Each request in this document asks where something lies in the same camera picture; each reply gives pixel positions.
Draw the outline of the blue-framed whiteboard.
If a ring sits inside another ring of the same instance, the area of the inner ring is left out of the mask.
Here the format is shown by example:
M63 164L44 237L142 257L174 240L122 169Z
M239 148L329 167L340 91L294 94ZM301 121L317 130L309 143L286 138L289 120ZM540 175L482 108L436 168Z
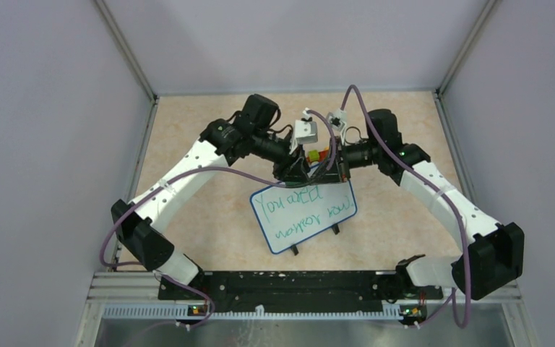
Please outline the blue-framed whiteboard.
M358 212L349 181L298 189L266 187L249 201L272 254L285 252Z

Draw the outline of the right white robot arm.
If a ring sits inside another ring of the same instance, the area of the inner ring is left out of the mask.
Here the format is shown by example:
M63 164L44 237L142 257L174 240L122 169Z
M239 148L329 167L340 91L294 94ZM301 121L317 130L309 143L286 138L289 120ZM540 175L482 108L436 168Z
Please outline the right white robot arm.
M522 275L525 234L521 227L487 215L444 178L428 153L403 141L391 110L364 113L367 136L353 144L339 136L344 117L343 109L318 117L329 132L329 152L310 182L336 185L349 180L354 168L377 166L423 203L460 245L458 258L418 255L400 262L395 289L401 296L413 298L424 286L441 286L479 300Z

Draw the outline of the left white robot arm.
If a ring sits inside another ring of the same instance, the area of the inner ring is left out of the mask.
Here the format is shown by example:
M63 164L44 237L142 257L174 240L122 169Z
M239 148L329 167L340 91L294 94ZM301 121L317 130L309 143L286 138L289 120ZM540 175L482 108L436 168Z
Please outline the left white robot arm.
M175 214L218 171L234 173L237 160L255 155L273 164L280 186L311 182L302 144L306 135L317 140L317 125L305 113L286 128L286 136L279 137L273 125L280 116L277 103L250 95L229 119L211 121L185 156L146 192L131 202L119 200L112 205L112 234L144 269L175 280L184 298L193 299L202 292L201 269L176 250L164 233Z

